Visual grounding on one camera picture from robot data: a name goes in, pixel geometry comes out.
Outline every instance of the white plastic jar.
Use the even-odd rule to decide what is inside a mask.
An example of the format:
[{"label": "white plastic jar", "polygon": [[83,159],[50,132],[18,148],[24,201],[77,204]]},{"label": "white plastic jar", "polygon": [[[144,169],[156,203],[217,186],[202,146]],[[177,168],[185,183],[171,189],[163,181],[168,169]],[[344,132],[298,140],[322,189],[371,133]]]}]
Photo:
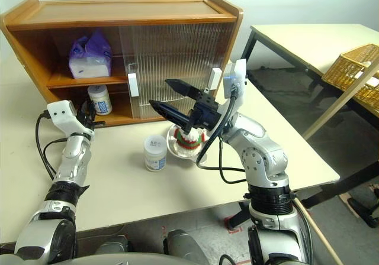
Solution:
[{"label": "white plastic jar", "polygon": [[112,111],[111,100],[107,86],[89,86],[88,89],[89,98],[94,102],[97,115],[107,115]]},{"label": "white plastic jar", "polygon": [[144,163],[151,172],[158,172],[166,165],[167,145],[161,135],[152,135],[143,144]]}]

